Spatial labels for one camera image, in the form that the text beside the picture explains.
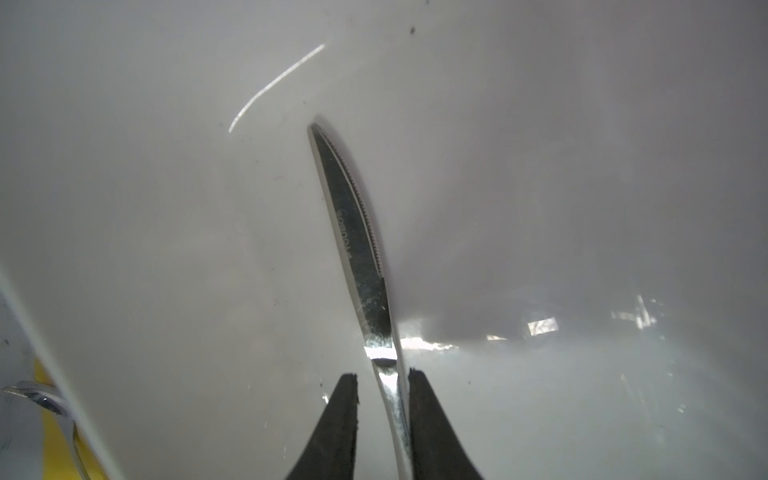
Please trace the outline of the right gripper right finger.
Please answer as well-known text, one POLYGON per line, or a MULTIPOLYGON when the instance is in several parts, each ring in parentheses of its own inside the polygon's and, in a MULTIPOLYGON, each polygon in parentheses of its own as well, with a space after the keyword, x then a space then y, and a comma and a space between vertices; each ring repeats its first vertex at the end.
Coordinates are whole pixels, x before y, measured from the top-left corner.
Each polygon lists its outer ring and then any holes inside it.
POLYGON ((408 374, 412 469, 415 479, 482 479, 463 449, 426 374, 408 374))

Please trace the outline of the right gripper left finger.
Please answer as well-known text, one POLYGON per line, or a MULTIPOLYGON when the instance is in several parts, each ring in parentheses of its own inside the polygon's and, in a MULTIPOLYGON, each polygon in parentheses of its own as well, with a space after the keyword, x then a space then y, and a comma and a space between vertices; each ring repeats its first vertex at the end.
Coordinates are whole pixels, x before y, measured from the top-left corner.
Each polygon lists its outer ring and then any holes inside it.
POLYGON ((288 480, 354 478, 358 432, 358 380, 343 374, 288 480))

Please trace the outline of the silver metal knife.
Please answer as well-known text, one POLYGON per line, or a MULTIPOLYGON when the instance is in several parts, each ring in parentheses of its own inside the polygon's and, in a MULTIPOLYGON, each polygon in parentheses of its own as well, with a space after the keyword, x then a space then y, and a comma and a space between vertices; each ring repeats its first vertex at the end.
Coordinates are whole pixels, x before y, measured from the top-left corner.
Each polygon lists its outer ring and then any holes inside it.
POLYGON ((404 403, 401 348, 395 339, 387 285, 375 230, 353 170, 329 129, 319 120, 308 137, 370 361, 390 424, 398 477, 412 479, 412 447, 404 403))

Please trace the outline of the white rectangular plastic tray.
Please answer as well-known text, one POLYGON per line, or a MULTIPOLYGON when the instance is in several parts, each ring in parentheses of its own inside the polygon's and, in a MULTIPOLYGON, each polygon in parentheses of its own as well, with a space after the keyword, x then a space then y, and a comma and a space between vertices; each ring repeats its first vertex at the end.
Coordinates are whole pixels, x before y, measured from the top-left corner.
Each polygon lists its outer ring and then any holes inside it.
POLYGON ((5 1, 1 288, 114 479, 399 475, 309 139, 487 479, 767 475, 763 1, 5 1))

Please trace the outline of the silver metal fork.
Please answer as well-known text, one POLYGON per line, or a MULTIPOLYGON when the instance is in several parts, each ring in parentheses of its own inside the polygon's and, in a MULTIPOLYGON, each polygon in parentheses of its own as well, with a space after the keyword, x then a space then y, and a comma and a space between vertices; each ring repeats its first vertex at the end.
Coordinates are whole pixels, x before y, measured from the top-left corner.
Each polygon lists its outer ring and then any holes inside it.
POLYGON ((36 381, 19 381, 2 388, 2 392, 29 400, 37 406, 51 412, 65 437, 70 456, 81 479, 88 480, 89 473, 76 446, 76 425, 66 399, 54 386, 36 381))

